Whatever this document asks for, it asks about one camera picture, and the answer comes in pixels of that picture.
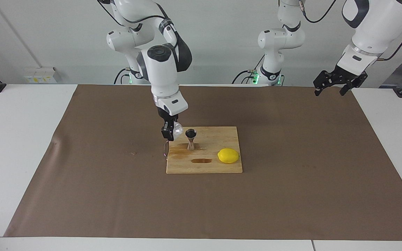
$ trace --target wooden cutting board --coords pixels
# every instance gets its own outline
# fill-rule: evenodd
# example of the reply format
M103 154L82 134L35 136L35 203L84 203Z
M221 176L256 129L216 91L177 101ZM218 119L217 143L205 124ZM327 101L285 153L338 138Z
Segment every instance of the wooden cutting board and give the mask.
M167 174L189 173L243 173L241 154L236 127L185 127L196 130L195 150L187 150L188 138L181 135L169 142ZM223 148L236 150L240 158L232 164L225 164L218 159L218 152Z

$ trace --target yellow lemon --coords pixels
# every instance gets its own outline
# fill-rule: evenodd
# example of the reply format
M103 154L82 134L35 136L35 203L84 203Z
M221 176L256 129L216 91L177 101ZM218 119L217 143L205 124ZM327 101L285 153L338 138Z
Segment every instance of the yellow lemon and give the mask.
M239 155L234 149L224 148L218 152L218 158L223 163L232 164L238 160Z

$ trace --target tabletop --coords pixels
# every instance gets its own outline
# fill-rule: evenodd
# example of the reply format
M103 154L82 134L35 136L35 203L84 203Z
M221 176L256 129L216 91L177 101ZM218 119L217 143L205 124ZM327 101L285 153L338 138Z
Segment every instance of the tabletop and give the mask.
M76 85L9 85L0 94L0 236L43 158L75 88ZM402 99L388 89L354 89L353 94L402 178ZM402 242L114 238L0 238L0 250L44 249L45 243L50 250L402 250Z

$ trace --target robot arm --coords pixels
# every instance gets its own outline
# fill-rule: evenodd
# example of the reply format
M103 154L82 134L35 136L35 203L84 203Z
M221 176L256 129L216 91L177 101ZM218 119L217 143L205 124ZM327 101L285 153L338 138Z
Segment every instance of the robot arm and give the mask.
M347 0L342 16L356 33L334 71L324 70L314 80L316 96L335 84L344 84L342 96L360 87L367 79L367 67L402 33L402 0Z
M258 84L276 85L284 61L279 51L298 48L305 42L305 32L300 28L299 0L281 0L277 16L283 27L262 31L258 38L260 48L265 51L265 60L258 69Z
M173 141L174 133L182 130L177 123L178 114L188 108L179 91L177 73L187 70L192 63L190 49L163 8L152 0L110 0L110 4L115 19L125 28L110 32L107 42L112 49L125 54L136 78L150 81L158 114L164 119L162 134ZM138 49L137 46L154 39L153 27L167 43Z

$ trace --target brown tablecloth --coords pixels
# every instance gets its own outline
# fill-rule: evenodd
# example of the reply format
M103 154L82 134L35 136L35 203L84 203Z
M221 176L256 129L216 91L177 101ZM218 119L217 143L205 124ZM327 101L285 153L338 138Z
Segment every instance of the brown tablecloth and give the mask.
M402 240L402 180L352 93L182 87L242 174L167 175L150 87L80 85L5 236Z

